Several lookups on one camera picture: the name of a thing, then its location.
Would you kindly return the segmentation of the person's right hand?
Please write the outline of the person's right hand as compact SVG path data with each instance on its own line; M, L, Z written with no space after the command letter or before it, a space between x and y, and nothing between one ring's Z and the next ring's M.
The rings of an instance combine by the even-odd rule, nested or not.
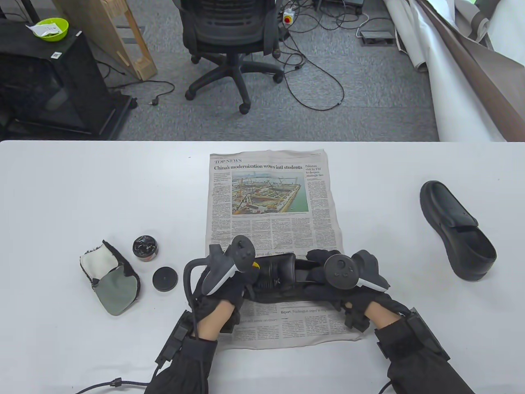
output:
M373 302L379 304L398 319L411 314L409 308L398 301L393 300L390 295L382 291L376 291L365 286L356 286L349 290L341 290L331 286L323 270L327 259L339 254L337 250L314 249L307 253L307 260L317 263L310 270L307 278L313 284L307 284L304 288L304 296L313 302L328 302L337 310L345 311L345 326L360 332L365 332L370 325L370 318L366 310Z

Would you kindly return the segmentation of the person's left hand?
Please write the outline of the person's left hand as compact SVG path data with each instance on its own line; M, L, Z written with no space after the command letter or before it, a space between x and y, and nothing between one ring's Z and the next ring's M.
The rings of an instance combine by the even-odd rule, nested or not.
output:
M260 267L254 264L247 272L235 272L234 276L227 279L225 283L211 295L204 295L202 284L209 272L206 268L197 282L196 289L192 294L193 307L197 310L197 321L201 321L215 310L221 301L227 301L234 309L221 329L221 333L231 333L236 324L240 322L240 308L244 302L244 293L253 286L260 274Z

